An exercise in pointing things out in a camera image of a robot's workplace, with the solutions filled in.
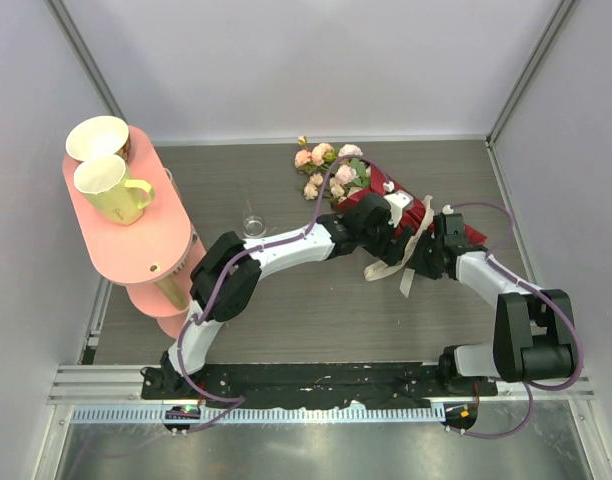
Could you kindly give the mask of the cream ribbon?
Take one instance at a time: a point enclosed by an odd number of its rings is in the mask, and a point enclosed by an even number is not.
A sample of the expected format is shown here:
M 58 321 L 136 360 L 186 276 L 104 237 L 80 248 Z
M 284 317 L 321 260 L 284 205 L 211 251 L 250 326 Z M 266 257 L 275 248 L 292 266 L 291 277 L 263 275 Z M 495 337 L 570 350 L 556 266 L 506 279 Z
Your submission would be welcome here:
M 431 195 L 426 195 L 422 200 L 422 204 L 424 206 L 424 215 L 419 229 L 408 240 L 405 246 L 403 258 L 393 266 L 388 266 L 382 260 L 378 260 L 377 262 L 368 265 L 363 272 L 364 279 L 366 281 L 377 281 L 392 276 L 398 273 L 399 271 L 402 271 L 399 290 L 404 297 L 409 297 L 415 276 L 415 271 L 413 268 L 407 267 L 406 263 L 412 258 L 414 250 L 417 247 L 422 234 L 428 230 L 430 224 L 432 223 L 432 217 L 434 215 L 434 210 L 431 207 L 432 199 L 433 197 Z

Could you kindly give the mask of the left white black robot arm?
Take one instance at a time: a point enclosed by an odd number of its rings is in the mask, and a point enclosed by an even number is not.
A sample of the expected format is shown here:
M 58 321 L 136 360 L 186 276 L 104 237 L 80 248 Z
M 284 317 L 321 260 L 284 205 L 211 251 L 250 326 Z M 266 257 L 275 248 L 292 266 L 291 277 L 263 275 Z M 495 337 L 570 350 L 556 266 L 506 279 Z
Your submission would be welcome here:
M 186 399 L 201 395 L 220 403 L 225 394 L 199 386 L 207 352 L 223 323 L 241 314 L 257 284 L 280 271 L 346 256 L 362 248 L 393 265 L 402 260 L 411 228 L 397 228 L 414 199 L 403 191 L 369 193 L 341 214 L 324 214 L 284 234 L 243 240 L 234 232 L 221 235 L 190 274 L 190 304 L 175 343 L 157 367 L 145 367 L 142 397 Z

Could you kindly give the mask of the pink flower bouquet red wrap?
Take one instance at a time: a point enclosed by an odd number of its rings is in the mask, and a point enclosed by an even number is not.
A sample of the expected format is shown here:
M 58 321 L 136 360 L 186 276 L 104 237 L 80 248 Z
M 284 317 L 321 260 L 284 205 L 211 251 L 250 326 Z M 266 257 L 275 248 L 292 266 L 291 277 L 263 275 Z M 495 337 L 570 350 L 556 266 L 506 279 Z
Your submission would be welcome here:
M 406 226 L 411 227 L 411 237 L 417 232 L 424 215 L 422 200 L 370 164 L 358 146 L 346 144 L 336 149 L 328 143 L 320 143 L 310 147 L 304 136 L 298 139 L 298 144 L 300 149 L 294 164 L 300 173 L 309 177 L 303 188 L 303 197 L 327 200 L 333 209 L 331 214 L 321 215 L 315 222 L 316 227 L 330 235 L 330 259 L 349 255 L 358 248 L 364 249 L 354 235 L 353 209 L 371 193 L 384 198 L 402 190 L 412 196 L 414 203 L 404 213 L 397 233 Z

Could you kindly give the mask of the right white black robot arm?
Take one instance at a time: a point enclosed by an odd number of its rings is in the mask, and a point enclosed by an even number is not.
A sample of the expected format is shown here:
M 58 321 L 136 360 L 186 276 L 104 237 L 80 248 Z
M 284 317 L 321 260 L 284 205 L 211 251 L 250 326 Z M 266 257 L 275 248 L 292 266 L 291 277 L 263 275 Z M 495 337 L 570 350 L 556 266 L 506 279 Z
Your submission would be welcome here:
M 470 287 L 495 310 L 490 343 L 444 349 L 437 371 L 443 391 L 461 394 L 475 377 L 551 391 L 577 381 L 583 369 L 582 348 L 570 297 L 526 281 L 485 246 L 471 243 L 460 214 L 436 215 L 408 266 L 420 276 L 433 280 L 447 276 Z

